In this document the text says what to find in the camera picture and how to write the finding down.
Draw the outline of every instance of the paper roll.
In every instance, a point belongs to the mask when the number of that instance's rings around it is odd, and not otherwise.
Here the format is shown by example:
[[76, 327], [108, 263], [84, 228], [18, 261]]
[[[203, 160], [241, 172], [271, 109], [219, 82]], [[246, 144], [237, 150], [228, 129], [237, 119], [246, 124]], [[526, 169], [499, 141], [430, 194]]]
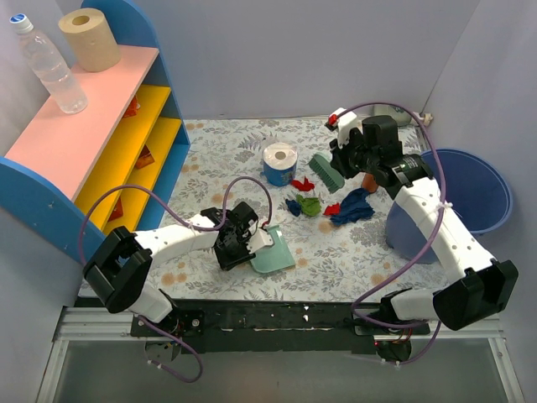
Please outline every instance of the paper roll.
[[104, 71], [121, 59], [119, 47], [102, 11], [81, 8], [65, 15], [58, 25], [84, 70]]
[[295, 178], [297, 161], [296, 147], [274, 143], [263, 151], [263, 172], [273, 185], [285, 186]]

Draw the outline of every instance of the floral pattern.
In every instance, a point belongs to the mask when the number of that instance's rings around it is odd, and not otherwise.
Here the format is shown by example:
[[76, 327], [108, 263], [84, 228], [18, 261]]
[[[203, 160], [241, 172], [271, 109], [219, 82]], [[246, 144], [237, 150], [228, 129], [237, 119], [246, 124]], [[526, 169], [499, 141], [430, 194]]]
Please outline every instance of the floral pattern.
[[[191, 217], [201, 209], [221, 206], [224, 191], [237, 176], [250, 175], [263, 181], [261, 154], [268, 141], [296, 145], [299, 153], [297, 179], [307, 176], [315, 189], [304, 196], [316, 196], [324, 208], [340, 202], [360, 186], [362, 175], [346, 182], [330, 194], [308, 167], [317, 151], [327, 153], [334, 134], [319, 118], [200, 120], [186, 124], [190, 135], [190, 153], [175, 186], [170, 206], [182, 217]], [[412, 127], [401, 128], [399, 137], [405, 152], [420, 152], [419, 139]], [[174, 298], [225, 300], [353, 301], [402, 267], [406, 261], [388, 247], [384, 224], [392, 205], [388, 194], [379, 189], [368, 196], [375, 214], [367, 221], [334, 227], [327, 217], [301, 215], [287, 211], [284, 200], [295, 198], [291, 186], [268, 184], [274, 202], [273, 221], [279, 224], [296, 266], [271, 275], [260, 275], [251, 266], [241, 264], [231, 271], [220, 270], [212, 251], [195, 251], [152, 269], [148, 281]], [[249, 181], [238, 182], [229, 193], [228, 208], [247, 202], [260, 216], [268, 216], [266, 196]], [[173, 223], [165, 214], [161, 226]], [[446, 285], [438, 264], [417, 264], [370, 301], [406, 287], [431, 288]], [[85, 283], [82, 296], [94, 296]]]

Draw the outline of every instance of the water bottle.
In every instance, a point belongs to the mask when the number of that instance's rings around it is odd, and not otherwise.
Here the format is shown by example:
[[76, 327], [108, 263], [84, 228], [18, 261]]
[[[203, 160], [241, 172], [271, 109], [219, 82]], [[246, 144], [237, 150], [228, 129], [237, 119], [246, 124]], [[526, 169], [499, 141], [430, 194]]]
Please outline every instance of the water bottle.
[[24, 14], [13, 15], [9, 21], [24, 59], [60, 109], [65, 113], [82, 111], [87, 106], [86, 94], [52, 41]]

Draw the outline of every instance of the blue bucket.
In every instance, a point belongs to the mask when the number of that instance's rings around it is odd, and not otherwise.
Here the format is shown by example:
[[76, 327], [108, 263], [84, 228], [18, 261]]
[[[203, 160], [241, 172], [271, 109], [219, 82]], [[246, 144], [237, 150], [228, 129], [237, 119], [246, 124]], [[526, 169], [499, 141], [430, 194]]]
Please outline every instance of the blue bucket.
[[[478, 236], [503, 225], [513, 210], [513, 195], [505, 179], [486, 161], [459, 149], [438, 149], [446, 176], [446, 200], [453, 203], [453, 210], [468, 230]], [[438, 168], [433, 154], [425, 151], [424, 161], [435, 177]], [[412, 259], [426, 239], [409, 217], [394, 202], [386, 219], [386, 243], [401, 256]], [[419, 263], [438, 260], [429, 249]]]

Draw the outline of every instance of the light green dustpan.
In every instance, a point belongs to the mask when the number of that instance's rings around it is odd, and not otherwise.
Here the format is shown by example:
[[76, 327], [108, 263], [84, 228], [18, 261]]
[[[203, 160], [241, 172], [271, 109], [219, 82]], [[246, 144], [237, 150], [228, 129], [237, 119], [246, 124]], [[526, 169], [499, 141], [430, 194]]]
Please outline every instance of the light green dustpan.
[[255, 258], [250, 260], [252, 268], [258, 273], [267, 274], [294, 266], [295, 258], [293, 258], [289, 246], [279, 230], [279, 225], [273, 225], [266, 229], [272, 237], [274, 245], [262, 248], [255, 253]]

